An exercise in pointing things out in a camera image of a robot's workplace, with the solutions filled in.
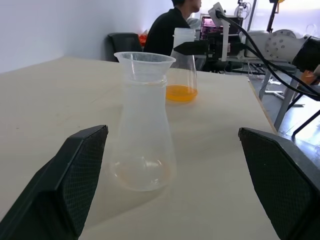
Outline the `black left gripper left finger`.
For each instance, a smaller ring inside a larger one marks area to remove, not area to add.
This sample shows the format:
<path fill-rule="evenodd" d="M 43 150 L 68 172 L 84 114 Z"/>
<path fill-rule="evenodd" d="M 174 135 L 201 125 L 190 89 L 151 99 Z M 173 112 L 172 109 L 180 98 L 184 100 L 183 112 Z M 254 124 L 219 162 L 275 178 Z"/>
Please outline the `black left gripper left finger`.
<path fill-rule="evenodd" d="M 68 137 L 40 168 L 0 222 L 2 240 L 77 240 L 97 189 L 109 130 Z"/>

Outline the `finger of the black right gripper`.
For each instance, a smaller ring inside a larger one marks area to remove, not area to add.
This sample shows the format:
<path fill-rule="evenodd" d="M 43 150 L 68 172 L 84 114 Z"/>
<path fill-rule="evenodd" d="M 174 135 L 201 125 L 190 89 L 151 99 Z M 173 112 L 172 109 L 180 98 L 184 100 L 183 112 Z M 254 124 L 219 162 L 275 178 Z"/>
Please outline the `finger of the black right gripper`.
<path fill-rule="evenodd" d="M 173 50 L 185 56 L 207 55 L 209 53 L 209 44 L 206 40 L 195 40 L 193 42 L 184 42 Z"/>

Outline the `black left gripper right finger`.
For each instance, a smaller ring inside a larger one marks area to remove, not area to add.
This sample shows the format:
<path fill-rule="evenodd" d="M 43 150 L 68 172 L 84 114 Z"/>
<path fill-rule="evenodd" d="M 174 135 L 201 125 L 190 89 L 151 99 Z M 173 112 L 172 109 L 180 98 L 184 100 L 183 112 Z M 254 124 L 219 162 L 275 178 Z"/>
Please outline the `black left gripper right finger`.
<path fill-rule="evenodd" d="M 241 127 L 238 137 L 256 195 L 281 240 L 320 238 L 320 167 L 292 141 Z"/>

